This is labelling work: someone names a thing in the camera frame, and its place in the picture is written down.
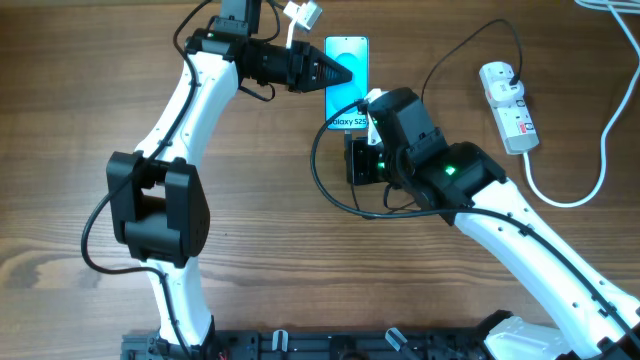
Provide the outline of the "blue screen Galaxy smartphone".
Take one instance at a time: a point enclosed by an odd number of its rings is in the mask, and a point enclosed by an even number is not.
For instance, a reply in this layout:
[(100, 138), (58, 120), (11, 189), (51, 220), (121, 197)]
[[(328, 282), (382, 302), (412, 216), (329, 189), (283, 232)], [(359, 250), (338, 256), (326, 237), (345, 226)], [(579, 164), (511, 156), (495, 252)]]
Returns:
[(369, 92), (369, 39), (365, 36), (328, 36), (325, 53), (352, 73), (349, 82), (325, 89), (326, 120)]

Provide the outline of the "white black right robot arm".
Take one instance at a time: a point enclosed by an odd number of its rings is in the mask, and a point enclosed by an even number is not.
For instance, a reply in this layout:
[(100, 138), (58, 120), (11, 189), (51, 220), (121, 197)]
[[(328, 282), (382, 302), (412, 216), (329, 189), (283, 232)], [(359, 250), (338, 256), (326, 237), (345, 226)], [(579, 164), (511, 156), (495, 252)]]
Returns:
[(495, 316), (481, 337), (492, 358), (638, 358), (638, 299), (581, 258), (488, 154), (448, 144), (409, 88), (374, 89), (358, 111), (374, 142), (356, 143), (350, 181), (406, 191), (419, 215), (437, 213), (495, 256), (553, 320), (544, 327)]

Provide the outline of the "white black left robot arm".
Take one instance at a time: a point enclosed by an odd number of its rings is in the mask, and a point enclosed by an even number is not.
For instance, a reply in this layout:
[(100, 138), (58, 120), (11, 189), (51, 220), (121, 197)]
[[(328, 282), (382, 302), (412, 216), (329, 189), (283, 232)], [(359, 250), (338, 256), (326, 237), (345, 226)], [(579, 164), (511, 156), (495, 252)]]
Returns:
[(151, 278), (161, 315), (153, 352), (165, 359), (225, 355), (201, 286), (198, 257), (210, 212), (198, 169), (228, 103), (247, 79), (296, 93), (352, 79), (306, 42), (259, 38), (260, 15), (259, 1), (225, 1), (205, 27), (176, 41), (184, 68), (160, 119), (134, 151), (107, 163), (99, 208), (110, 210), (116, 240)]

